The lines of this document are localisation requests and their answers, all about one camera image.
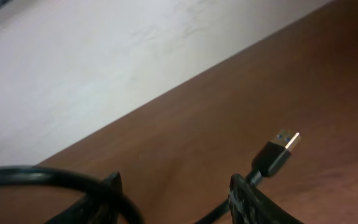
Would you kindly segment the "black USB cable blue plug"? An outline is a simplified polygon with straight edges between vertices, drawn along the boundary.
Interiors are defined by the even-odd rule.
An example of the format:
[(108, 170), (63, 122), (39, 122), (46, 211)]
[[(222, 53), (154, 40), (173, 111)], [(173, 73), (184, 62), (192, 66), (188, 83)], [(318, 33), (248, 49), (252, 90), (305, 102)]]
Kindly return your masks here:
[[(273, 177), (286, 163), (291, 156), (291, 151), (299, 143), (301, 137), (296, 131), (283, 129), (273, 137), (253, 158), (251, 170), (245, 178), (248, 183), (257, 187), (262, 179)], [(46, 185), (54, 186), (55, 182), (48, 175), (44, 174), (45, 170), (62, 170), (40, 166), (2, 166), (0, 167), (0, 186), (10, 185)], [(75, 189), (72, 186), (61, 187), (72, 189), (85, 193), (85, 195), (94, 195), (107, 202), (111, 208), (119, 212), (128, 223), (143, 223), (144, 219), (136, 206), (123, 195), (111, 190), (104, 184), (90, 184), (88, 193), (80, 187)], [(218, 205), (214, 210), (199, 219), (199, 223), (214, 223), (223, 215), (230, 213), (228, 198)]]

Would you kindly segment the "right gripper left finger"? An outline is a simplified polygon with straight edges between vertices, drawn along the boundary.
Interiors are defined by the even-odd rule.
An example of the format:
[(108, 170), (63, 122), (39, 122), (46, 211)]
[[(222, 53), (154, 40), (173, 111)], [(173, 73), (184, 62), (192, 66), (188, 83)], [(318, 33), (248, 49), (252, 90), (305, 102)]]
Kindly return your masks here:
[[(113, 172), (105, 179), (99, 180), (89, 175), (70, 172), (67, 170), (45, 170), (45, 175), (53, 179), (60, 187), (82, 187), (86, 193), (90, 191), (90, 184), (104, 184), (111, 190), (122, 193), (120, 172)], [(117, 223), (119, 212), (115, 211), (104, 200), (94, 195), (85, 195), (62, 213), (51, 218), (49, 223)]]

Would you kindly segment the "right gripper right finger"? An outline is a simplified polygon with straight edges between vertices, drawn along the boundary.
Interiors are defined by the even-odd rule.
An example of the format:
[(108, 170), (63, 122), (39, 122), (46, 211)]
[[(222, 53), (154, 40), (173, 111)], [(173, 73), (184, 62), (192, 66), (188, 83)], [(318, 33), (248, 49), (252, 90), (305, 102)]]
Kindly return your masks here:
[(231, 177), (228, 202), (233, 224), (303, 224), (239, 174)]

